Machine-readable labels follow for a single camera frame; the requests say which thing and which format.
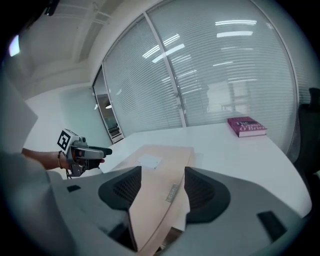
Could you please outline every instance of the window blinds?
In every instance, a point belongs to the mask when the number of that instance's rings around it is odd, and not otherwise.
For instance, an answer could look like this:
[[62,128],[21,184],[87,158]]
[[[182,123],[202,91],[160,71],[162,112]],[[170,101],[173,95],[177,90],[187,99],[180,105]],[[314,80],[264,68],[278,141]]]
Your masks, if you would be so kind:
[[122,37],[103,61],[114,112],[125,136],[182,127],[160,48],[145,19]]
[[[179,37],[164,45],[188,126],[250,116],[288,150],[296,113],[292,67],[250,1],[175,0],[148,15],[163,42]],[[161,55],[152,58],[157,65]]]

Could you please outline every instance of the purple book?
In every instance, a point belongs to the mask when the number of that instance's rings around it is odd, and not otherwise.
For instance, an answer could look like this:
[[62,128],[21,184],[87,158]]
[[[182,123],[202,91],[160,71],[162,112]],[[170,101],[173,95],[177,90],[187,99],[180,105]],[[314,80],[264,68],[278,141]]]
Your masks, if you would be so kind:
[[236,135],[238,135],[238,137],[259,136],[267,134],[266,127],[248,116],[228,118],[228,124],[234,130]]

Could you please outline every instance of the white ceiling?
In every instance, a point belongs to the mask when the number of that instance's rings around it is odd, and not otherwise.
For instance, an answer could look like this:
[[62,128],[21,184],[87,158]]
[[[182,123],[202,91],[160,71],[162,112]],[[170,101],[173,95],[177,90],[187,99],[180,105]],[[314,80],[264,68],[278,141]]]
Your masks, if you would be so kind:
[[[65,86],[56,81],[41,86],[41,79],[66,70],[86,69],[92,45],[102,27],[112,19],[124,0],[60,0],[52,16],[41,15],[19,35],[20,53],[6,61],[7,73],[22,96],[30,98],[44,91]],[[89,82],[84,73],[84,80]]]

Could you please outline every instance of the table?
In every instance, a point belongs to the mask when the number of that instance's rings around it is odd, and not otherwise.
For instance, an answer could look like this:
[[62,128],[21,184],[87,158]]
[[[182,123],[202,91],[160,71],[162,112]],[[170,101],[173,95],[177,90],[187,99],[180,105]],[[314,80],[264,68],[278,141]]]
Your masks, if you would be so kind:
[[[268,136],[238,138],[227,123],[137,132],[112,145],[113,153],[100,164],[100,169],[109,172],[146,144],[193,147],[194,167],[259,184],[300,217],[311,210],[303,180]],[[183,222],[179,219],[175,227],[184,230]]]

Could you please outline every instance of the bracelet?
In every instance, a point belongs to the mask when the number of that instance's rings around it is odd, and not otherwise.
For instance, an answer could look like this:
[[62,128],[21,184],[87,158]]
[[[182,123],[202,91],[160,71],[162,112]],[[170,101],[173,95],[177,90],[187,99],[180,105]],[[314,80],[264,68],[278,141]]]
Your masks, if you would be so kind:
[[61,167],[61,163],[60,163],[60,154],[61,154],[61,153],[65,155],[65,153],[62,152],[62,150],[60,150],[60,151],[58,152],[58,164],[59,164],[60,169],[63,169],[63,168]]

